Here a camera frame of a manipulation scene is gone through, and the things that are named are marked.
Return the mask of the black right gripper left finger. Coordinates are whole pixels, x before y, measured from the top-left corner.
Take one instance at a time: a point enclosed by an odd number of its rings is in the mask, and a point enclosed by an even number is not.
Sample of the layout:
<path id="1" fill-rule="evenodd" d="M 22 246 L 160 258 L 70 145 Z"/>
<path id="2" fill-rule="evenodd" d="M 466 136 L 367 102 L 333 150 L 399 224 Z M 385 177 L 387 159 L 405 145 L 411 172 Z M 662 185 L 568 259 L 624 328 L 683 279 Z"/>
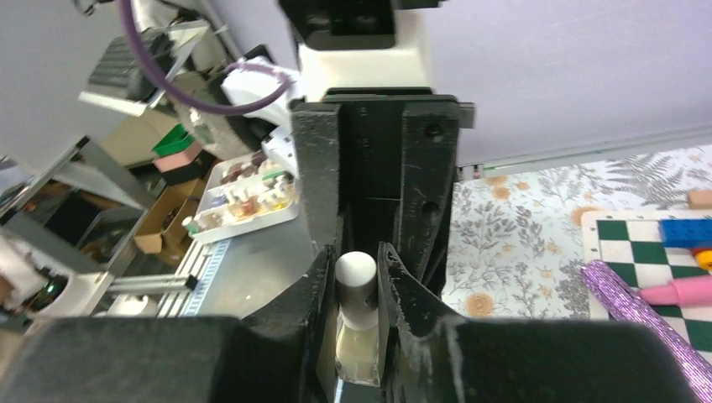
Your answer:
<path id="1" fill-rule="evenodd" d="M 238 374 L 248 402 L 332 402 L 336 250 L 324 246 L 306 273 L 240 320 L 249 330 Z"/>

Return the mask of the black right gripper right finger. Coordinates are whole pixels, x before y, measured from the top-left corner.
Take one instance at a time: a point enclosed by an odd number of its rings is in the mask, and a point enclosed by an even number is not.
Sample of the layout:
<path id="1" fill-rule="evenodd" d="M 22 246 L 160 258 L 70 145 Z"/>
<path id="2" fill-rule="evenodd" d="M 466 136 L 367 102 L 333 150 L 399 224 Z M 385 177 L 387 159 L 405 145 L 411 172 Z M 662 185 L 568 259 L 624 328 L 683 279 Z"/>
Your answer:
<path id="1" fill-rule="evenodd" d="M 377 253 L 381 400 L 477 402 L 473 355 L 464 347 L 476 322 L 458 314 L 410 271 L 391 243 Z"/>

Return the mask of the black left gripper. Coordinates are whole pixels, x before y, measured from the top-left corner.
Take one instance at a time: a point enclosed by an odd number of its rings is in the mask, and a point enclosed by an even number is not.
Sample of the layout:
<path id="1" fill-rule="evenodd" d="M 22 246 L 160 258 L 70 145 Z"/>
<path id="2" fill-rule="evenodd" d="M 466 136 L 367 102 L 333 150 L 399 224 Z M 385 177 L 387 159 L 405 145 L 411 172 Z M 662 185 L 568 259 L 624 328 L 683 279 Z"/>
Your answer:
<path id="1" fill-rule="evenodd" d="M 314 249 L 341 251 L 340 204 L 353 246 L 390 242 L 433 294 L 445 284 L 458 133 L 475 106 L 435 94 L 328 94 L 294 108 L 303 211 Z"/>

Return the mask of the white nail polish cap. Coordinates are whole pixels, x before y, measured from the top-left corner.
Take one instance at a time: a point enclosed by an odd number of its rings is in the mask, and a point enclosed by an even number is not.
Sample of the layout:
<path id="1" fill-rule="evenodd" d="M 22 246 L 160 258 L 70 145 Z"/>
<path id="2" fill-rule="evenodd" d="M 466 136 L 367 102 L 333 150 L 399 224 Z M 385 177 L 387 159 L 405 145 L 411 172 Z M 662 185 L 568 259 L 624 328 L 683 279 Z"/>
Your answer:
<path id="1" fill-rule="evenodd" d="M 335 264 L 338 302 L 344 324 L 356 331 L 378 323 L 377 264 L 364 252 L 343 254 Z"/>

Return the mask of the clear nail polish bottle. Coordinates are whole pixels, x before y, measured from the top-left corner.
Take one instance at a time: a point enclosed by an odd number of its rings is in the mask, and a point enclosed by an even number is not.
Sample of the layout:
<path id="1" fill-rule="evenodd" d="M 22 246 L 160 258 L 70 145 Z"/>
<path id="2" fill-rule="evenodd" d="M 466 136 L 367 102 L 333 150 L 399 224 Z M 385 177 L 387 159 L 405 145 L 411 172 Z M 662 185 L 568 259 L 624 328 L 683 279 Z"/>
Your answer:
<path id="1" fill-rule="evenodd" d="M 356 385 L 380 386 L 379 328 L 354 330 L 343 321 L 336 337 L 335 364 L 340 379 Z"/>

